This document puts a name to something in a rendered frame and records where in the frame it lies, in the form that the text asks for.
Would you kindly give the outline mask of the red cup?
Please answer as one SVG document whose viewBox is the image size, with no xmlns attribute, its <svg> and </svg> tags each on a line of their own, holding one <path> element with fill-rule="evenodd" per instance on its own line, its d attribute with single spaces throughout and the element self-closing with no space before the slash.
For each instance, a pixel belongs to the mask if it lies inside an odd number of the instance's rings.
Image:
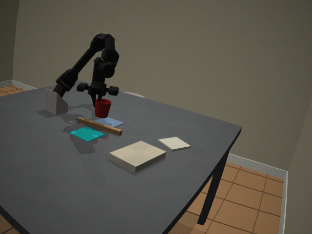
<svg viewBox="0 0 312 234">
<path fill-rule="evenodd" d="M 110 106 L 111 101 L 102 98 L 100 102 L 98 102 L 97 98 L 95 102 L 95 116 L 99 118 L 107 118 Z"/>
</svg>

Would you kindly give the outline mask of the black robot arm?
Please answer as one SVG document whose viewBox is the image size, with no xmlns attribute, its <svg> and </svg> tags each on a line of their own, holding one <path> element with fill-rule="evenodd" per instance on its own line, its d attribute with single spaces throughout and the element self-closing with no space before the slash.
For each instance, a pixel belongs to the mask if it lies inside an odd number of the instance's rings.
<svg viewBox="0 0 312 234">
<path fill-rule="evenodd" d="M 115 67 L 117 65 L 119 54 L 115 50 L 115 39 L 110 34 L 98 34 L 94 36 L 91 41 L 90 48 L 85 54 L 78 60 L 72 69 L 63 73 L 56 81 L 57 85 L 53 92 L 63 97 L 64 93 L 70 91 L 78 80 L 78 73 L 87 64 L 87 62 L 93 57 L 93 55 L 102 51 L 101 57 L 94 60 L 93 73 L 101 75 L 105 78 L 110 78 L 114 75 Z M 102 60 L 104 59 L 104 60 Z M 100 95 L 101 92 L 106 91 L 107 84 L 103 83 L 103 79 L 96 81 L 94 78 L 90 86 L 90 94 Z M 62 83 L 63 82 L 63 83 Z"/>
</svg>

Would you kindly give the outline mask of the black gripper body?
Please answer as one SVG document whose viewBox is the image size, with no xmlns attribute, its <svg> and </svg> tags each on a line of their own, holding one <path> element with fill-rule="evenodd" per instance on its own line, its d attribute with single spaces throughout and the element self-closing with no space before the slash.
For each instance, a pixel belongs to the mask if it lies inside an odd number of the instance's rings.
<svg viewBox="0 0 312 234">
<path fill-rule="evenodd" d="M 93 77 L 92 79 L 96 79 L 96 81 L 100 81 L 101 79 L 103 79 L 103 83 L 105 82 L 105 77 L 101 76 L 100 74 L 97 75 L 97 74 L 94 74 L 93 73 Z M 80 83 L 78 86 L 77 86 L 77 91 L 81 91 L 83 92 L 84 90 L 88 90 L 88 93 L 90 93 L 90 86 L 88 86 L 87 83 Z M 118 91 L 119 91 L 119 88 L 118 87 L 114 87 L 114 86 L 110 86 L 110 88 L 106 88 L 106 91 L 105 92 L 101 92 L 101 94 L 105 94 L 106 92 L 109 93 L 110 95 L 113 95 L 113 96 L 117 96 L 118 95 Z"/>
</svg>

